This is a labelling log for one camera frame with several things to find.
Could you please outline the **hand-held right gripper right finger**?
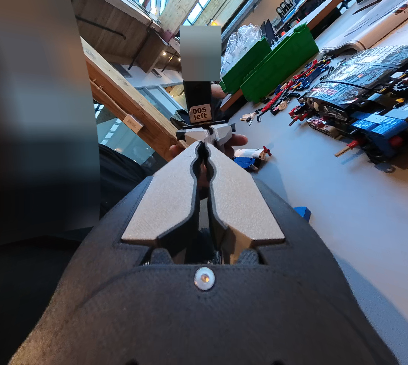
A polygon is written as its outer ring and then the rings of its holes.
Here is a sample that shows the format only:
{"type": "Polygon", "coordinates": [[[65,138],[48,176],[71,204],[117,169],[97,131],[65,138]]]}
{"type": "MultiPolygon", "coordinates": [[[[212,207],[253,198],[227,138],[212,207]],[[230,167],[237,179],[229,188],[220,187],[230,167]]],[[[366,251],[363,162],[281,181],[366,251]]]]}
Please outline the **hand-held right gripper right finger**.
{"type": "Polygon", "coordinates": [[[282,244],[285,235],[251,174],[212,144],[205,144],[208,214],[215,246],[224,263],[242,251],[282,244]]]}

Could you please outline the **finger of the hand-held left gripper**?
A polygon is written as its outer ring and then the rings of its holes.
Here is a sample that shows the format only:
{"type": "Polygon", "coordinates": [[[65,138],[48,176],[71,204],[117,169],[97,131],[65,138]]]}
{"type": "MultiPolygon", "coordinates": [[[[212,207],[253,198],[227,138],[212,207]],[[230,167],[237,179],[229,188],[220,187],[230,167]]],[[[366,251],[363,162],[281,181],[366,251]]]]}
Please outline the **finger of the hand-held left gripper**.
{"type": "Polygon", "coordinates": [[[234,132],[233,123],[213,124],[208,128],[210,132],[209,143],[214,146],[224,146],[231,138],[234,132]]]}
{"type": "Polygon", "coordinates": [[[206,143],[208,141],[208,130],[205,128],[185,129],[184,141],[188,146],[197,141],[206,143]]]}

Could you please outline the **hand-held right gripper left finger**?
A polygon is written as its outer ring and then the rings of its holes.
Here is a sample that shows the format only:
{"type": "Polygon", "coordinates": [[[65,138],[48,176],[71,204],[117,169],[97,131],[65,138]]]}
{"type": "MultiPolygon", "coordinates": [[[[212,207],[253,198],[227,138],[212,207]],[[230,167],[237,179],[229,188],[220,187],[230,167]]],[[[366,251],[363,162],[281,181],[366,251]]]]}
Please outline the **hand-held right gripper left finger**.
{"type": "Polygon", "coordinates": [[[171,256],[187,248],[198,229],[203,157],[204,143],[196,141],[153,175],[123,242],[164,248],[171,256]]]}

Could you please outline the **blue and white brick panel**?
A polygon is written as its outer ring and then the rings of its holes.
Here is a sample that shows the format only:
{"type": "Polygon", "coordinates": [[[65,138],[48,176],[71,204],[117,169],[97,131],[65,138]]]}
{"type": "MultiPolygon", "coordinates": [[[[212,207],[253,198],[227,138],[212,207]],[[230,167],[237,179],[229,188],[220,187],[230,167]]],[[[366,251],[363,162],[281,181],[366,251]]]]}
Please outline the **blue and white brick panel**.
{"type": "Polygon", "coordinates": [[[272,156],[272,154],[265,146],[256,149],[237,149],[234,152],[234,162],[245,170],[256,171],[265,161],[266,156],[272,156]]]}

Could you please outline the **blue smooth tile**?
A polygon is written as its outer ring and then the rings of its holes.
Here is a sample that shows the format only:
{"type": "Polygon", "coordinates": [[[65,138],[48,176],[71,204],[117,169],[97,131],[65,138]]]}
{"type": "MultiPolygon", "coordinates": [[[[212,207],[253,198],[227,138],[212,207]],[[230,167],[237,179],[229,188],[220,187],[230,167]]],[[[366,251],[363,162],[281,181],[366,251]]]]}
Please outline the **blue smooth tile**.
{"type": "Polygon", "coordinates": [[[311,211],[305,206],[294,207],[295,210],[305,221],[310,222],[311,211]]]}

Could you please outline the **person's left hand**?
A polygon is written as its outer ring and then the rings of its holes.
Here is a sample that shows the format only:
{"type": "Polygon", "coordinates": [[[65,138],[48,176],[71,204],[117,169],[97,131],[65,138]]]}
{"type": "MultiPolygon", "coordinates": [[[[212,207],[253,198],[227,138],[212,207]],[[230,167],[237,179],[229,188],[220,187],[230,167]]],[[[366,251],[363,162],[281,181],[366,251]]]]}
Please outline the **person's left hand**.
{"type": "MultiPolygon", "coordinates": [[[[245,135],[232,133],[232,137],[224,144],[224,153],[229,158],[233,159],[234,157],[234,148],[242,147],[248,143],[248,138],[245,135]]],[[[185,148],[180,145],[172,145],[169,148],[172,158],[175,158],[179,155],[185,148]]]]}

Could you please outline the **green storage bin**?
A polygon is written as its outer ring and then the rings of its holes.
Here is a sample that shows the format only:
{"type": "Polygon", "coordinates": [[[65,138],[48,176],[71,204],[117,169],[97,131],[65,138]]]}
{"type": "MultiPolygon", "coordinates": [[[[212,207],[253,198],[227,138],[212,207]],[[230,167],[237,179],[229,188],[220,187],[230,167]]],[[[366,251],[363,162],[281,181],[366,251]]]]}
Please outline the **green storage bin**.
{"type": "Polygon", "coordinates": [[[236,93],[244,79],[271,52],[267,38],[262,38],[251,47],[227,73],[221,77],[220,86],[226,94],[236,93]]]}
{"type": "Polygon", "coordinates": [[[306,23],[292,29],[244,78],[240,87],[244,98],[247,102],[258,103],[318,51],[306,23]]]}

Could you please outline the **wooden beam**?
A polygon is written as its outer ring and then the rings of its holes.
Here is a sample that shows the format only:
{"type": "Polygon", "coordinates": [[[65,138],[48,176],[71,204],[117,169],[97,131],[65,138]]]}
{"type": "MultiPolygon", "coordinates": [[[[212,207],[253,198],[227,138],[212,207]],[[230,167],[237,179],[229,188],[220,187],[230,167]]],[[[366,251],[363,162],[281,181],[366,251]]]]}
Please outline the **wooden beam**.
{"type": "Polygon", "coordinates": [[[163,159],[170,161],[170,147],[187,148],[176,139],[176,127],[153,106],[124,76],[102,57],[87,41],[80,37],[86,66],[95,101],[107,107],[117,118],[124,121],[134,116],[140,129],[136,132],[147,145],[163,159]]]}

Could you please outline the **clear plastic bag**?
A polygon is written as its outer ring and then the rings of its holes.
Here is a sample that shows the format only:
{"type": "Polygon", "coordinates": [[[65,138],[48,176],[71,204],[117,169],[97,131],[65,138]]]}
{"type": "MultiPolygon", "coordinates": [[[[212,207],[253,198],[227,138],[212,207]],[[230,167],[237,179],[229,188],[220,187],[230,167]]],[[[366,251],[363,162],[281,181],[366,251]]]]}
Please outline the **clear plastic bag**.
{"type": "Polygon", "coordinates": [[[227,47],[222,59],[220,77],[227,74],[243,56],[262,39],[262,30],[260,26],[249,25],[241,26],[228,39],[227,47]]]}

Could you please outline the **pile of loose brick parts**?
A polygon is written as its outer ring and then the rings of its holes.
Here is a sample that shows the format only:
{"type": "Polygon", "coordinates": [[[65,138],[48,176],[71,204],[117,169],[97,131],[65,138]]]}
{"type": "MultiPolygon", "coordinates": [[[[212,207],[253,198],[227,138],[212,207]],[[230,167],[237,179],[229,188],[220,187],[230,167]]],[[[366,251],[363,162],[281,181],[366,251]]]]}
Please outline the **pile of loose brick parts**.
{"type": "Polygon", "coordinates": [[[239,120],[251,125],[254,119],[260,122],[262,116],[267,112],[275,116],[285,109],[292,99],[300,98],[302,94],[305,94],[316,79],[322,80],[329,75],[334,70],[334,67],[330,65],[334,58],[334,55],[325,55],[319,60],[315,59],[308,63],[303,72],[293,76],[290,81],[283,85],[278,85],[269,97],[263,99],[263,107],[250,114],[244,114],[239,120]]]}

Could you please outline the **black toy brick race car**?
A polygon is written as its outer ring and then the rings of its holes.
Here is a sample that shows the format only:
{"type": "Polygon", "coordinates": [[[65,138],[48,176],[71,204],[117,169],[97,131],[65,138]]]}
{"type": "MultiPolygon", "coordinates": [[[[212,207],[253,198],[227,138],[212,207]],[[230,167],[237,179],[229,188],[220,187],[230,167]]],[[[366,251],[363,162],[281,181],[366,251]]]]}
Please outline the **black toy brick race car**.
{"type": "Polygon", "coordinates": [[[299,97],[291,123],[305,121],[331,138],[350,140],[336,157],[360,148],[373,164],[390,163],[407,149],[406,45],[375,47],[329,67],[299,97]]]}

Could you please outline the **curled instruction booklet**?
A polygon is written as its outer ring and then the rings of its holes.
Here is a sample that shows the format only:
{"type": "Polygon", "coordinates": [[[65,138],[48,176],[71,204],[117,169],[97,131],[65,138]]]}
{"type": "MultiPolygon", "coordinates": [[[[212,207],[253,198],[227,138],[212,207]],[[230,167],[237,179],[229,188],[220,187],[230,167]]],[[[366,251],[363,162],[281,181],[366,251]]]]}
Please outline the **curled instruction booklet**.
{"type": "Polygon", "coordinates": [[[382,0],[319,51],[330,55],[369,49],[406,21],[407,15],[408,0],[382,0]]]}

